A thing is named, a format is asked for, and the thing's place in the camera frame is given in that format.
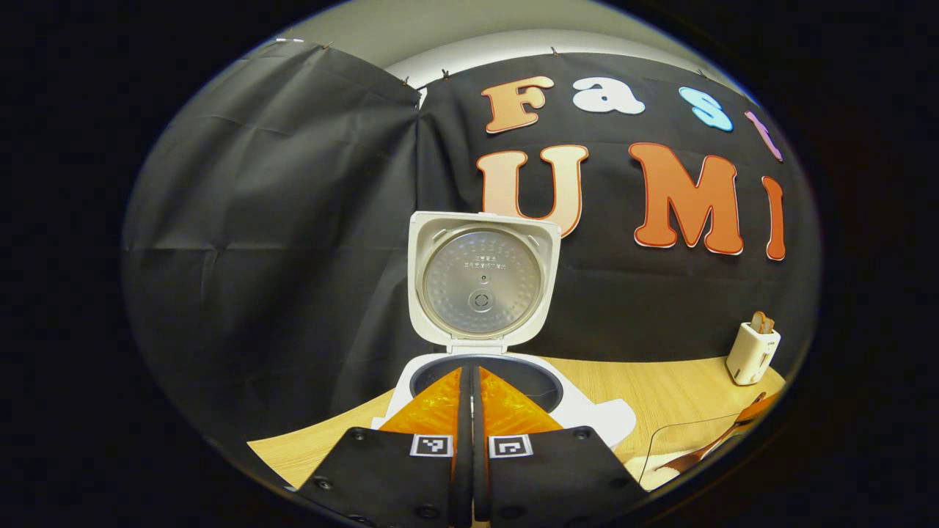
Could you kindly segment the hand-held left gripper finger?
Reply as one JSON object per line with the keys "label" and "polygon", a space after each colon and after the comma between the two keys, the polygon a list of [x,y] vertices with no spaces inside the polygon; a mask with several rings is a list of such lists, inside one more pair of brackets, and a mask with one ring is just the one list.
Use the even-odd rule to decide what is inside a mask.
{"label": "hand-held left gripper finger", "polygon": [[490,528],[598,528],[647,497],[589,425],[562,428],[472,368],[473,515]]}
{"label": "hand-held left gripper finger", "polygon": [[366,528],[470,528],[470,369],[380,428],[349,428],[299,496]]}

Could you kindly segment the white rice cooker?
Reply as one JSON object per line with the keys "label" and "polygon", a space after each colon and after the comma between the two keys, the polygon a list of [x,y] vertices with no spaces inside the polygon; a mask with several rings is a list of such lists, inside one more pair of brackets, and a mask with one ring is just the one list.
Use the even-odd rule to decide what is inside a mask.
{"label": "white rice cooker", "polygon": [[537,356],[512,351],[542,330],[559,264],[560,228],[495,213],[417,211],[408,231],[408,305],[419,337],[443,352],[414,357],[392,392],[388,425],[416,396],[463,365],[506,381],[564,428],[591,427],[611,449],[636,427],[623,399],[593,403]]}

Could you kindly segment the clear plastic rice box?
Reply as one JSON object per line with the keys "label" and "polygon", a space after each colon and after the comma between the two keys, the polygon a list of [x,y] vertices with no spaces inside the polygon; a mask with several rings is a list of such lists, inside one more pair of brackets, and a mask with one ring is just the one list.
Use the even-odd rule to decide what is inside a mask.
{"label": "clear plastic rice box", "polygon": [[[643,487],[640,484],[640,479],[643,478],[644,472],[647,470],[657,469],[657,467],[660,467],[662,464],[671,461],[671,459],[681,457],[681,455],[690,453],[694,450],[697,450],[698,448],[704,447],[704,445],[710,444],[710,442],[714,441],[718,436],[731,427],[732,423],[734,423],[734,419],[735,417],[726,415],[725,417],[718,417],[715,419],[705,419],[688,423],[665,425],[665,427],[661,427],[660,429],[657,429],[657,431],[654,431],[653,435],[651,435],[651,440],[648,442],[648,446],[641,448],[640,451],[637,452],[636,457],[629,459],[629,461],[625,463],[625,468],[627,468],[627,471],[630,471],[631,475],[636,478],[638,485]],[[725,440],[722,442],[722,444],[719,444],[718,447],[715,448],[715,450],[710,455],[708,455],[707,458],[704,458],[704,461],[713,457],[713,455],[718,451],[721,451],[722,445],[727,444],[729,441],[732,442],[737,440],[737,436],[741,436],[747,432],[749,428],[750,427],[745,428],[744,430],[739,430],[737,433],[732,434],[728,440]],[[684,472],[681,477],[688,474],[690,470]]]}

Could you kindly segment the white toaster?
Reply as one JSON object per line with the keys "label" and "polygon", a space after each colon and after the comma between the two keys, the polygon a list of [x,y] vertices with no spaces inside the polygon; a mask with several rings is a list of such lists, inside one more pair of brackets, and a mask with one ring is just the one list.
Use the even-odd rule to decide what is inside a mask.
{"label": "white toaster", "polygon": [[776,330],[770,334],[756,331],[750,322],[741,322],[737,337],[727,356],[725,365],[731,380],[738,386],[759,382],[775,355],[781,335]]}

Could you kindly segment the black backdrop cloth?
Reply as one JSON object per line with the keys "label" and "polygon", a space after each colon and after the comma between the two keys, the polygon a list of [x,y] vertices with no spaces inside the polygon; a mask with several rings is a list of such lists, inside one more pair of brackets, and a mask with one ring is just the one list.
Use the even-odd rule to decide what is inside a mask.
{"label": "black backdrop cloth", "polygon": [[269,44],[168,124],[122,236],[147,363],[215,447],[295,431],[390,390],[435,352],[406,311],[417,210],[500,199],[566,234],[546,327],[519,352],[723,356],[757,311],[789,375],[815,327],[809,180],[758,105],[701,74],[544,54],[425,96],[342,51]]}

